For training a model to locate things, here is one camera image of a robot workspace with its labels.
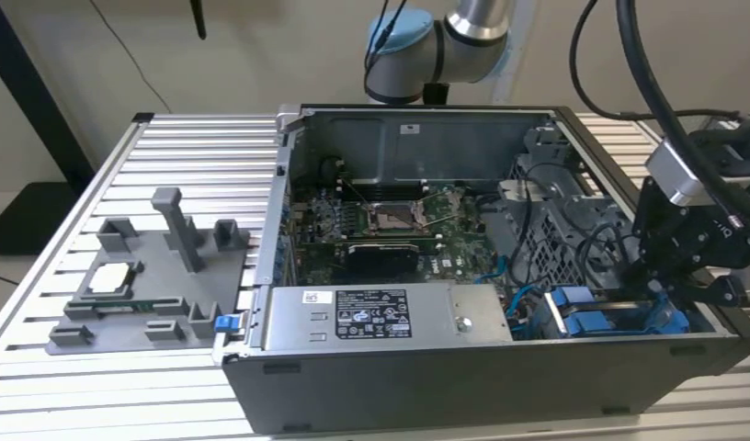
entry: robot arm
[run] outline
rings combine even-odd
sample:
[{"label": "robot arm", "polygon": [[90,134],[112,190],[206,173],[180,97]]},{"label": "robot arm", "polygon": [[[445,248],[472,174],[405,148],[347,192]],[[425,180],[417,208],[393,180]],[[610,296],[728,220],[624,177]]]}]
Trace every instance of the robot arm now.
[{"label": "robot arm", "polygon": [[395,15],[394,28],[367,63],[366,90],[385,104],[410,104],[427,83],[473,83],[505,62],[509,29],[508,0],[461,0],[443,20],[422,9],[391,11],[370,27],[379,40]]}]

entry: aluminum extrusion table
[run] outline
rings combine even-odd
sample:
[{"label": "aluminum extrusion table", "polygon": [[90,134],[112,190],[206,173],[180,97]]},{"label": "aluminum extrusion table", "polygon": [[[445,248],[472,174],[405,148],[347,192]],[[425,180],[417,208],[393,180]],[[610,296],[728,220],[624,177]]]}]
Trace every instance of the aluminum extrusion table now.
[{"label": "aluminum extrusion table", "polygon": [[[640,185],[655,133],[641,124],[580,116]],[[49,356],[44,345],[92,264],[106,217],[130,216],[139,230],[166,229],[150,204],[158,186],[182,187],[183,210],[200,228],[235,218],[251,230],[246,304],[278,154],[274,139],[274,116],[158,115],[130,126],[0,313],[0,439],[269,439],[253,434],[210,349]],[[333,437],[385,438],[750,439],[750,357],[727,375],[687,381],[640,417]]]}]

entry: barcode label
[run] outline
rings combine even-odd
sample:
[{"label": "barcode label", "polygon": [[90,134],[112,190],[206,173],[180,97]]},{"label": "barcode label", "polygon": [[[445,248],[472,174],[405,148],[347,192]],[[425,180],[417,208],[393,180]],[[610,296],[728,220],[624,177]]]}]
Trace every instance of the barcode label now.
[{"label": "barcode label", "polygon": [[334,291],[305,291],[305,298],[302,303],[331,303],[334,298]]}]

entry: black wire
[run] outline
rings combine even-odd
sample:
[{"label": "black wire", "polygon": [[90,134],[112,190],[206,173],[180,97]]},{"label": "black wire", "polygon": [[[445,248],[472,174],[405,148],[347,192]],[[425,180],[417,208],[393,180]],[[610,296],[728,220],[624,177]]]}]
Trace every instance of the black wire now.
[{"label": "black wire", "polygon": [[16,287],[19,286],[19,282],[16,282],[15,280],[12,280],[11,278],[3,277],[0,276],[0,280],[5,283],[9,283],[11,285],[15,285]]},{"label": "black wire", "polygon": [[[528,182],[529,182],[529,180],[533,181],[530,179],[532,171],[536,170],[536,168],[541,167],[541,166],[553,166],[553,167],[560,167],[566,171],[569,170],[562,164],[538,163],[538,164],[534,164],[532,166],[532,168],[528,169],[528,171],[525,172],[525,176],[522,177],[522,182],[525,183],[525,198],[526,198],[525,200],[526,200],[528,205],[525,207],[525,217],[522,218],[522,226],[521,226],[521,229],[520,229],[518,245],[514,248],[514,250],[512,251],[512,255],[509,256],[509,276],[512,277],[512,280],[518,285],[518,287],[528,286],[528,282],[522,282],[518,279],[517,273],[514,271],[514,267],[517,266],[520,251],[522,250],[522,246],[525,245],[525,241],[528,240],[528,230],[529,230],[529,227],[532,225],[533,202],[532,202],[532,190],[529,189]],[[530,267],[529,267],[529,271],[526,272],[526,276],[530,277]]]},{"label": "black wire", "polygon": [[367,69],[370,54],[373,51],[373,43],[375,42],[375,34],[378,33],[378,29],[381,29],[381,25],[383,24],[383,17],[386,16],[387,7],[389,0],[383,0],[383,7],[381,9],[381,15],[378,16],[378,25],[375,25],[375,29],[373,29],[373,35],[370,35],[370,43],[367,45],[367,52],[365,53],[365,70]]},{"label": "black wire", "polygon": [[[593,12],[593,8],[598,0],[590,0],[585,9],[582,9],[582,14],[580,15],[580,20],[577,26],[574,28],[574,34],[572,35],[572,47],[569,49],[569,71],[572,73],[572,84],[574,85],[574,90],[580,95],[580,99],[585,103],[585,105],[590,108],[590,110],[597,113],[600,116],[617,119],[621,121],[642,121],[646,119],[659,119],[659,117],[653,113],[613,113],[604,110],[600,106],[596,105],[592,98],[588,96],[585,89],[582,88],[582,83],[580,81],[580,73],[578,73],[578,45],[580,45],[580,36],[582,35],[582,29],[585,28],[585,23],[588,22],[588,18]],[[741,112],[739,111],[729,111],[729,110],[720,110],[715,108],[691,108],[688,110],[679,110],[675,112],[677,117],[719,117],[724,119],[735,119],[741,121]]]},{"label": "black wire", "polygon": [[642,38],[638,32],[637,9],[634,0],[618,0],[618,30],[621,33],[622,50],[629,63],[632,76],[637,82],[640,93],[645,98],[668,140],[687,166],[697,175],[715,204],[723,209],[729,223],[736,229],[748,226],[750,230],[750,198],[743,189],[732,187],[719,175],[713,163],[700,151],[683,129],[668,99],[656,82],[653,69]]},{"label": "black wire", "polygon": [[152,83],[150,83],[150,80],[146,78],[146,73],[143,73],[142,66],[139,65],[139,62],[136,61],[135,56],[132,55],[132,52],[130,51],[130,48],[128,48],[127,44],[123,42],[122,37],[119,37],[119,34],[114,30],[114,28],[111,26],[111,23],[108,23],[108,18],[106,18],[106,15],[103,14],[103,11],[100,10],[100,8],[98,6],[98,3],[95,3],[95,0],[90,0],[90,3],[92,4],[92,7],[98,11],[98,15],[100,16],[100,19],[103,20],[103,24],[106,24],[106,28],[108,28],[108,30],[114,34],[116,40],[119,41],[119,44],[122,45],[122,48],[128,53],[128,57],[132,60],[132,63],[135,64],[135,68],[139,70],[139,74],[142,75],[143,82],[146,83],[148,88],[152,89],[152,92],[155,93],[155,96],[158,97],[158,99],[163,103],[163,106],[166,106],[166,109],[168,110],[168,113],[174,113],[174,111],[171,109],[171,106],[168,106],[168,103],[163,99],[163,95],[159,94],[158,90],[152,86]]},{"label": "black wire", "polygon": [[605,232],[605,230],[612,230],[614,236],[616,236],[616,244],[618,246],[618,253],[621,254],[621,262],[620,264],[629,264],[629,253],[626,252],[625,249],[625,243],[624,241],[624,237],[621,234],[621,229],[618,227],[616,227],[612,223],[602,223],[601,225],[598,225],[598,227],[596,227],[596,229],[592,232],[592,237],[590,239],[588,239],[584,242],[582,245],[582,250],[580,252],[580,263],[584,265],[585,262],[589,261],[590,259],[590,253],[592,253],[592,248],[593,248],[593,244],[596,242],[594,239],[598,238],[598,235]]},{"label": "black wire", "polygon": [[[381,59],[381,54],[378,52],[381,51],[386,42],[389,41],[389,37],[391,36],[391,31],[394,30],[395,24],[398,23],[399,14],[402,14],[402,9],[405,8],[406,3],[409,3],[409,0],[402,0],[399,2],[399,6],[398,6],[398,10],[395,11],[395,15],[391,17],[391,20],[389,21],[389,24],[383,28],[383,30],[381,32],[381,35],[379,35],[379,37],[375,41],[375,47],[373,48],[371,52],[367,51],[369,54],[367,54],[366,68],[365,68],[365,90],[366,91],[367,91],[367,79],[370,77],[370,72],[373,72],[373,67],[375,67],[375,63]],[[375,30],[373,31],[373,36],[374,36],[377,31],[378,31],[378,28],[375,28]]]}]

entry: power supply label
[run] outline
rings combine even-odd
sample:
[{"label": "power supply label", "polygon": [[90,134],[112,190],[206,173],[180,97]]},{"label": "power supply label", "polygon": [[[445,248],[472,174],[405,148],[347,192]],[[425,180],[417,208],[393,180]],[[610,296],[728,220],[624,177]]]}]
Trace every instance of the power supply label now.
[{"label": "power supply label", "polygon": [[411,310],[405,289],[338,291],[339,338],[411,337]]}]

